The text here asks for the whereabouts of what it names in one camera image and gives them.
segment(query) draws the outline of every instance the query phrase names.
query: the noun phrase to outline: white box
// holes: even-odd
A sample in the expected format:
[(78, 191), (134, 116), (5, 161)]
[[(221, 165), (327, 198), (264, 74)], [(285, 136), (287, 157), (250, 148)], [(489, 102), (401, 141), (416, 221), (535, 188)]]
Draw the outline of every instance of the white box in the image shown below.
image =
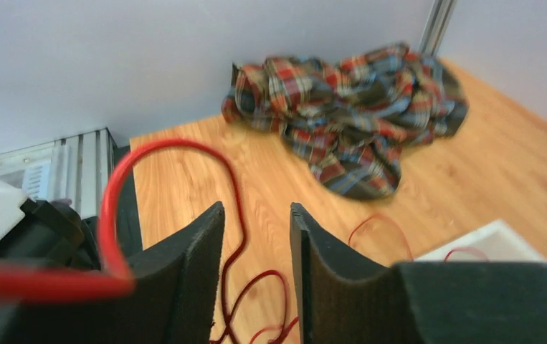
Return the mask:
[(501, 261), (501, 262), (546, 262), (518, 233), (503, 220), (496, 220), (472, 231), (459, 239), (426, 253), (417, 261), (440, 261), (451, 252), (448, 262), (456, 261)]

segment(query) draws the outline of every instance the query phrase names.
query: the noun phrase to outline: plaid fabric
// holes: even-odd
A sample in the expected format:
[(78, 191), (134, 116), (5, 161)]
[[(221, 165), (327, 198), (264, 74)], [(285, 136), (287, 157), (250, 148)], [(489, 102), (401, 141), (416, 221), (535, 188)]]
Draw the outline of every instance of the plaid fabric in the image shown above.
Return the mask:
[(405, 145), (453, 135), (467, 113), (457, 79), (404, 43), (336, 65), (316, 57), (234, 64), (227, 122), (275, 131), (330, 190), (355, 199), (393, 194)]

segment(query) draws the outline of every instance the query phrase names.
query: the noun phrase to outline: tartan fabric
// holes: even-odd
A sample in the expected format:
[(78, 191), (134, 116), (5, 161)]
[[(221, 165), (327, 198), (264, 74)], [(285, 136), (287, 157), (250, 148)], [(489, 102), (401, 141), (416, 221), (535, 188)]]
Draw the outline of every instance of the tartan fabric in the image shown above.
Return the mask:
[(438, 59), (396, 43), (335, 65), (317, 57), (234, 64), (222, 114), (279, 133), (330, 190), (374, 199), (397, 190), (401, 148), (454, 135), (467, 100)]

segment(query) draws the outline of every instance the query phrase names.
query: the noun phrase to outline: red wire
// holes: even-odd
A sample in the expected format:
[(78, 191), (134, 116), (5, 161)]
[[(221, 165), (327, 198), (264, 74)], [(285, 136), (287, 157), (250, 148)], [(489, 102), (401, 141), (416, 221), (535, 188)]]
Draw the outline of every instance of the red wire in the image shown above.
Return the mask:
[(448, 259), (450, 258), (450, 256), (452, 256), (453, 253), (455, 252), (465, 252), (465, 253), (469, 253), (473, 256), (476, 256), (476, 257), (479, 257), (479, 258), (482, 258), (486, 261), (488, 261), (488, 257), (487, 255), (482, 252), (481, 250), (475, 248), (475, 247), (470, 247), (470, 246), (463, 246), (463, 247), (455, 247), (454, 249), (451, 249), (447, 254), (446, 254), (446, 257), (444, 257), (444, 261), (447, 262)]
[(413, 256), (412, 256), (412, 251), (410, 249), (410, 245), (408, 243), (408, 239), (406, 239), (406, 234), (404, 234), (404, 231), (402, 231), (402, 228), (400, 228), (400, 226), (398, 226), (398, 224), (390, 219), (389, 217), (381, 214), (381, 213), (374, 213), (372, 215), (370, 215), (369, 217), (367, 217), (366, 219), (364, 219), (362, 222), (360, 222), (360, 224), (358, 226), (356, 226), (356, 228), (353, 229), (353, 231), (351, 231), (351, 234), (349, 234), (349, 240), (347, 240), (347, 246), (351, 247), (351, 239), (353, 238), (353, 235), (355, 235), (358, 230), (364, 225), (366, 224), (366, 222), (372, 220), (372, 219), (379, 219), (379, 220), (383, 220), (389, 224), (391, 224), (394, 229), (400, 233), (401, 237), (402, 237), (402, 241), (404, 242), (404, 246), (406, 247), (406, 253), (408, 254), (408, 257), (409, 259), (412, 261), (414, 260)]
[(134, 289), (130, 277), (0, 264), (0, 302), (61, 303), (119, 297)]
[[(281, 343), (281, 341), (286, 336), (283, 328), (285, 326), (287, 309), (288, 309), (288, 306), (287, 306), (288, 285), (285, 278), (280, 272), (275, 270), (268, 270), (256, 276), (254, 279), (252, 279), (252, 281), (248, 283), (248, 285), (242, 290), (242, 292), (240, 292), (239, 298), (233, 306), (233, 310), (229, 312), (229, 304), (227, 302), (227, 289), (228, 289), (227, 283), (229, 279), (229, 275), (228, 275), (229, 269), (246, 249), (247, 242), (249, 239), (249, 234), (247, 231), (247, 225), (246, 225), (245, 216), (244, 216), (244, 207), (242, 204), (242, 195), (239, 190), (239, 181), (237, 179), (237, 175), (231, 163), (227, 160), (225, 156), (223, 156), (218, 151), (208, 147), (207, 145), (203, 145), (201, 143), (197, 143), (197, 142), (187, 140), (187, 139), (182, 139), (182, 138), (167, 138), (167, 139), (157, 140), (157, 141), (153, 141), (145, 145), (142, 145), (141, 147), (138, 147), (135, 150), (132, 150), (128, 155), (126, 155), (119, 162), (111, 178), (109, 179), (109, 185), (107, 187), (107, 191), (109, 187), (111, 187), (111, 190), (110, 192), (105, 192), (105, 198), (103, 199), (103, 206), (100, 212), (101, 225), (104, 228), (115, 225), (115, 218), (116, 218), (115, 212), (116, 212), (116, 206), (117, 206), (116, 200), (120, 193), (121, 186), (123, 185), (123, 181), (125, 180), (125, 177), (129, 174), (132, 166), (134, 166), (137, 162), (139, 162), (140, 159), (147, 156), (149, 153), (152, 153), (159, 149), (170, 148), (170, 147), (193, 148), (193, 149), (197, 149), (198, 151), (207, 153), (213, 158), (216, 158), (226, 168), (233, 185), (235, 203), (237, 205), (237, 216), (239, 218), (239, 227), (241, 229), (242, 238), (238, 247), (233, 251), (233, 253), (231, 253), (231, 255), (229, 256), (229, 258), (226, 260), (226, 262), (223, 264), (223, 267), (222, 267), (221, 306), (222, 306), (222, 316), (223, 316), (223, 320), (225, 324), (225, 329), (221, 337), (218, 340), (211, 340), (211, 343), (221, 343), (226, 336), (229, 336), (229, 339), (231, 340), (232, 343), (234, 344), (238, 343), (237, 336), (235, 335), (235, 332), (232, 327), (232, 320), (233, 320), (235, 312), (237, 311), (237, 306), (239, 304), (239, 301), (241, 300), (242, 297), (244, 297), (247, 290), (252, 285), (254, 285), (254, 283), (270, 275), (278, 276), (280, 280), (282, 281), (282, 284), (284, 287), (284, 297), (285, 297), (284, 318), (282, 323), (282, 330), (280, 331), (280, 334), (276, 338), (276, 341)], [(119, 266), (120, 264), (125, 264), (123, 255), (118, 250), (117, 244), (114, 238), (111, 238), (109, 236), (99, 236), (98, 245), (101, 250), (104, 250), (104, 252), (107, 253), (105, 255), (106, 257), (105, 263), (107, 266)]]
[[(258, 276), (254, 277), (252, 280), (250, 280), (250, 282), (248, 282), (248, 284), (244, 287), (244, 289), (242, 289), (242, 291), (239, 293), (239, 296), (237, 297), (237, 300), (235, 301), (235, 303), (233, 304), (233, 308), (231, 309), (231, 318), (233, 318), (235, 316), (235, 313), (237, 312), (237, 309), (239, 308), (239, 303), (242, 301), (244, 296), (248, 293), (250, 288), (254, 284), (256, 284), (256, 282), (262, 280), (263, 278), (265, 278), (267, 276), (277, 276), (278, 278), (280, 278), (280, 281), (282, 282), (283, 285), (287, 284), (287, 281), (286, 281), (285, 277), (280, 272), (278, 272), (276, 270), (267, 270), (267, 271), (259, 274)], [(284, 315), (283, 315), (283, 319), (282, 319), (282, 324), (286, 323), (287, 309), (288, 309), (288, 294), (287, 294), (287, 290), (285, 288), (284, 288), (284, 303), (285, 303), (285, 306), (284, 306)]]
[[(298, 317), (295, 317), (294, 319), (292, 319), (292, 321), (290, 322), (290, 324), (288, 324), (288, 327), (286, 328), (286, 334), (290, 332), (290, 330), (292, 330), (292, 328), (294, 327), (294, 325), (296, 325), (298, 323)], [(252, 336), (252, 339), (250, 339), (250, 343), (249, 344), (254, 344), (254, 341), (256, 341), (256, 339), (258, 338), (259, 335), (267, 332), (267, 331), (275, 331), (275, 330), (279, 330), (280, 329), (280, 326), (269, 326), (267, 328), (263, 328), (261, 329), (260, 331), (256, 332), (255, 335)]]

